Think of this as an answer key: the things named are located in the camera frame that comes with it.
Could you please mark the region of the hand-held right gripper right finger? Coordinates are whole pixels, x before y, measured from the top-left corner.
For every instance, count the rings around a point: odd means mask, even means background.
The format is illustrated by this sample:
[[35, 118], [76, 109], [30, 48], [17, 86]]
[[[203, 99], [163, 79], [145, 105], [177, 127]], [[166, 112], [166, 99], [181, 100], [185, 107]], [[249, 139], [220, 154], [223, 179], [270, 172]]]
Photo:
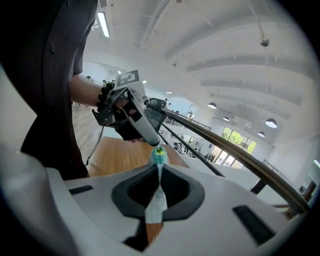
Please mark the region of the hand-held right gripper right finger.
[[[188, 219], [168, 221], [147, 248], [149, 256], [269, 256], [297, 230], [300, 218], [284, 214], [240, 185], [222, 177], [177, 167], [205, 190], [200, 208]], [[248, 206], [275, 236], [257, 245], [233, 208]]]

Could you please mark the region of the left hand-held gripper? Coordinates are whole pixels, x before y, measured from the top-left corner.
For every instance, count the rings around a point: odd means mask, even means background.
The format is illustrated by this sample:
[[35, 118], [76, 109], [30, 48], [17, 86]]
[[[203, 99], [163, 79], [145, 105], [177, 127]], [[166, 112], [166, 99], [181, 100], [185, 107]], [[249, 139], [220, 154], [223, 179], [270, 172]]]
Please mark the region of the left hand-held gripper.
[[[129, 112], [123, 108], [114, 109], [114, 103], [120, 97], [130, 101]], [[156, 147], [160, 144], [160, 138], [145, 116], [149, 103], [136, 69], [118, 74], [114, 83], [109, 82], [103, 86], [98, 96], [97, 111], [92, 113], [100, 126], [115, 129], [123, 140], [144, 139], [149, 145]]]

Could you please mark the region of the person's left hand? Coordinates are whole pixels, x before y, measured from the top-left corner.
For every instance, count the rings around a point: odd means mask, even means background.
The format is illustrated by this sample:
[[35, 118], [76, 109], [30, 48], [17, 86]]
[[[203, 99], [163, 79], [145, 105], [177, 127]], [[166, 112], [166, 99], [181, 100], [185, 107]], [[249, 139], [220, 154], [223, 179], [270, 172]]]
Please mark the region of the person's left hand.
[[126, 112], [129, 112], [131, 110], [130, 107], [131, 107], [130, 101], [121, 96], [115, 101], [113, 108], [116, 111], [120, 109], [124, 109]]

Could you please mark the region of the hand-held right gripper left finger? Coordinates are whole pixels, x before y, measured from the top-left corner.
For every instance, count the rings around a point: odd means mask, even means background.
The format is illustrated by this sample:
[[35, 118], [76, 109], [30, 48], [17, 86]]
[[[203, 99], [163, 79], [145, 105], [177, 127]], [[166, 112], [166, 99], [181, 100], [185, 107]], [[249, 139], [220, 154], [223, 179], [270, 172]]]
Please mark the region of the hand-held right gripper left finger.
[[123, 241], [136, 233], [139, 221], [123, 216], [114, 205], [112, 189], [147, 167], [113, 175], [63, 181], [58, 170], [47, 168], [55, 205], [70, 231], [79, 256], [160, 256], [159, 248], [137, 251]]

